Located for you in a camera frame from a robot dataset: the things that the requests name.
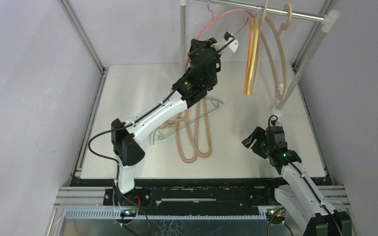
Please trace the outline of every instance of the white table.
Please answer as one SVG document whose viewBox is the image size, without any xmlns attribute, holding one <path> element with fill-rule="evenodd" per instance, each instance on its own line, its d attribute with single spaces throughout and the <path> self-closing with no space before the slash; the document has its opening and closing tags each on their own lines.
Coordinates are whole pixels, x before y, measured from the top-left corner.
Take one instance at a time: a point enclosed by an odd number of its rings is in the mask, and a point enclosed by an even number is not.
<svg viewBox="0 0 378 236">
<path fill-rule="evenodd" d="M 281 64 L 278 65 L 281 75 Z M 289 68 L 289 79 L 293 72 Z M 190 164 L 184 163 L 176 147 L 176 138 L 149 145 L 142 143 L 146 155 L 137 164 L 135 178 L 256 178 L 277 177 L 275 168 L 245 148 L 241 141 L 260 126 L 265 129 L 275 101 L 275 89 L 269 63 L 260 66 L 252 96 L 243 95 L 245 62 L 224 62 L 218 73 L 218 84 L 208 93 L 225 103 L 209 116 L 212 133 L 212 155 Z M 141 112 L 165 95 L 182 75 L 178 64 L 112 65 L 103 89 L 91 136 L 109 130 L 111 122 L 124 121 Z M 323 177 L 325 171 L 319 156 L 306 111 L 296 88 L 279 119 L 283 124 L 288 148 L 295 150 L 311 177 Z M 206 151 L 204 122 L 200 121 L 200 149 Z M 187 158 L 192 156 L 186 129 L 181 131 Z M 93 149 L 114 157 L 111 136 L 101 136 Z M 116 175 L 116 163 L 87 151 L 81 178 L 107 179 Z"/>
</svg>

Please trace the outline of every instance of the white wall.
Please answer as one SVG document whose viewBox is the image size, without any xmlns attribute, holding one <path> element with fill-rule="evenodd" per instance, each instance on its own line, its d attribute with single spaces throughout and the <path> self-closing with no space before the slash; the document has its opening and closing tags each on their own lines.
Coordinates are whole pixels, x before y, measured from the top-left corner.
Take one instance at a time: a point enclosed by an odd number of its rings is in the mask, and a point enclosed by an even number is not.
<svg viewBox="0 0 378 236">
<path fill-rule="evenodd" d="M 339 0 L 341 17 L 302 85 L 335 179 L 363 236 L 378 235 L 378 1 Z"/>
<path fill-rule="evenodd" d="M 262 3 L 264 1 L 242 0 Z M 112 64 L 153 64 L 180 62 L 180 5 L 178 0 L 70 0 L 83 27 L 89 35 L 95 50 L 105 66 Z M 318 13 L 325 0 L 271 0 L 269 6 L 283 8 L 286 2 L 293 10 Z M 187 0 L 187 49 L 190 40 L 198 37 L 211 21 L 212 15 L 207 3 Z M 234 9 L 210 4 L 215 16 Z M 269 15 L 276 27 L 286 17 Z M 215 37 L 218 41 L 226 31 L 236 32 L 243 25 L 243 14 L 233 13 L 221 18 L 202 38 Z M 293 61 L 305 41 L 312 22 L 293 19 L 287 31 L 282 34 L 286 58 Z M 265 35 L 273 58 L 279 59 L 277 46 L 270 28 Z M 247 61 L 248 25 L 237 35 L 240 47 L 236 54 L 223 57 L 223 61 Z"/>
<path fill-rule="evenodd" d="M 98 77 L 56 0 L 0 0 L 0 236 L 44 234 Z"/>
</svg>

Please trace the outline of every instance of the white tabletop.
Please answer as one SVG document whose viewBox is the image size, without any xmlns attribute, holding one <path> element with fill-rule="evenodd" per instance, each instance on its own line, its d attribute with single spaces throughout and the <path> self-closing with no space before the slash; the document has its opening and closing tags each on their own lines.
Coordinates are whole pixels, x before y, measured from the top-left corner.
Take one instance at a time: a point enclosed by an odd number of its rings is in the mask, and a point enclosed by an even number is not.
<svg viewBox="0 0 378 236">
<path fill-rule="evenodd" d="M 289 79 L 293 72 L 289 68 Z M 149 144 L 141 144 L 146 155 L 137 164 L 135 178 L 253 178 L 278 177 L 278 173 L 263 159 L 245 148 L 241 141 L 256 128 L 267 127 L 275 101 L 275 89 L 269 63 L 260 66 L 252 96 L 244 96 L 245 62 L 222 63 L 218 84 L 208 92 L 209 97 L 223 101 L 219 110 L 209 116 L 212 134 L 212 155 L 190 164 L 184 163 L 176 147 L 175 135 Z M 152 105 L 165 95 L 182 75 L 179 64 L 112 65 L 103 89 L 91 136 L 109 130 L 111 122 L 124 121 Z M 288 148 L 295 150 L 311 177 L 323 177 L 322 166 L 306 111 L 296 88 L 279 121 L 283 124 Z M 206 152 L 204 122 L 200 121 L 200 149 Z M 186 129 L 181 131 L 182 145 L 187 158 L 192 156 Z M 111 135 L 103 135 L 92 142 L 93 149 L 114 157 Z M 114 178 L 116 163 L 87 151 L 81 178 Z"/>
</svg>

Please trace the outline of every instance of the robotic arm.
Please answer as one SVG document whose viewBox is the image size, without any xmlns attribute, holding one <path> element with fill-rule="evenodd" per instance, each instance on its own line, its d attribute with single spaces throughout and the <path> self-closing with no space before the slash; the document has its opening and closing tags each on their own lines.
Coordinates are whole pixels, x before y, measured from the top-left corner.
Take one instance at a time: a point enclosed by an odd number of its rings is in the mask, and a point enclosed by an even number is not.
<svg viewBox="0 0 378 236">
<path fill-rule="evenodd" d="M 134 188 L 136 164 L 145 155 L 140 143 L 156 127 L 200 101 L 218 83 L 221 52 L 226 48 L 235 52 L 238 48 L 235 36 L 227 32 L 224 39 L 224 43 L 218 43 L 214 38 L 206 41 L 192 39 L 188 53 L 190 68 L 172 85 L 171 92 L 125 122 L 116 119 L 111 123 L 114 152 L 121 160 L 118 188 L 122 193 Z"/>
<path fill-rule="evenodd" d="M 292 215 L 304 236 L 351 236 L 350 216 L 326 201 L 298 154 L 287 149 L 283 128 L 275 126 L 276 121 L 272 123 L 266 130 L 257 127 L 242 144 L 262 158 L 269 158 L 288 183 L 275 189 L 276 201 Z"/>
</svg>

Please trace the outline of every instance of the metal rod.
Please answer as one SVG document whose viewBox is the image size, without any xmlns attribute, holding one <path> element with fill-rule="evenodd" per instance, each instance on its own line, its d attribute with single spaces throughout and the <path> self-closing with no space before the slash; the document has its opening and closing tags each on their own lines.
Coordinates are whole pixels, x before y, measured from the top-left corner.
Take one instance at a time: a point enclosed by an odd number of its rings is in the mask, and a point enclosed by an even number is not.
<svg viewBox="0 0 378 236">
<path fill-rule="evenodd" d="M 186 71 L 186 5 L 180 6 L 180 56 L 181 68 Z"/>
<path fill-rule="evenodd" d="M 293 77 L 292 82 L 290 83 L 289 87 L 287 88 L 286 97 L 279 102 L 277 109 L 281 110 L 285 105 L 286 101 L 292 94 L 293 90 L 295 89 L 296 85 L 298 84 L 299 80 L 301 79 L 302 75 L 305 72 L 305 69 L 308 67 L 309 63 L 312 60 L 312 57 L 315 55 L 318 47 L 321 45 L 324 37 L 326 36 L 327 32 L 319 30 L 318 33 L 315 35 L 314 39 L 312 40 L 311 44 L 309 45 L 308 50 L 305 52 L 304 58 L 299 66 L 298 71 L 296 72 L 295 76 Z"/>
<path fill-rule="evenodd" d="M 319 11 L 320 15 L 326 15 L 329 11 L 332 10 L 334 3 L 336 0 L 326 0 L 324 5 L 322 6 L 321 10 Z M 310 42 L 314 38 L 316 32 L 320 29 L 321 24 L 315 22 L 312 26 L 307 39 L 305 40 L 304 44 L 301 47 L 301 50 L 299 50 L 298 55 L 296 56 L 296 59 L 293 61 L 293 69 L 296 71 L 299 67 L 299 64 L 301 63 L 303 59 L 303 55 L 305 54 L 305 51 L 308 49 Z"/>
<path fill-rule="evenodd" d="M 92 46 L 91 41 L 89 40 L 89 37 L 85 33 L 85 30 L 83 29 L 82 24 L 79 21 L 79 18 L 77 17 L 76 13 L 74 12 L 72 6 L 70 5 L 68 0 L 59 0 L 60 5 L 62 6 L 64 12 L 66 13 L 67 17 L 69 18 L 74 30 L 76 31 L 77 35 L 80 38 L 80 41 L 82 41 L 83 45 L 86 48 L 86 51 L 88 51 L 89 55 L 91 56 L 92 60 L 98 67 L 99 71 L 103 72 L 103 66 L 102 63 L 95 51 L 95 48 Z"/>
<path fill-rule="evenodd" d="M 248 3 L 248 2 L 241 2 L 241 1 L 232 1 L 232 0 L 197 0 L 197 1 L 215 3 L 215 4 L 220 4 L 220 5 L 226 5 L 226 6 L 234 6 L 234 7 L 245 8 L 245 9 L 254 10 L 254 11 L 263 10 L 262 5 Z M 287 11 L 285 9 L 274 8 L 274 7 L 267 7 L 267 13 L 287 16 Z M 292 17 L 304 19 L 304 20 L 316 21 L 316 22 L 322 22 L 324 20 L 323 15 L 315 15 L 315 14 L 297 12 L 297 11 L 294 11 L 292 13 Z"/>
</svg>

